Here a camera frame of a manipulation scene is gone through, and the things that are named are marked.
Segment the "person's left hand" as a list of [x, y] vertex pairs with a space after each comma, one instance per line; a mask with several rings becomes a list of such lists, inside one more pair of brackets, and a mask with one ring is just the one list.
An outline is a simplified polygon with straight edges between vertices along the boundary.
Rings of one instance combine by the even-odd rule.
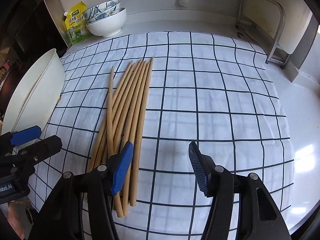
[[9, 202], [8, 203], [8, 216], [7, 220], [11, 227], [13, 228], [14, 232], [20, 239], [25, 238], [25, 229], [20, 223], [20, 220], [18, 218], [18, 214], [14, 208], [14, 202]]

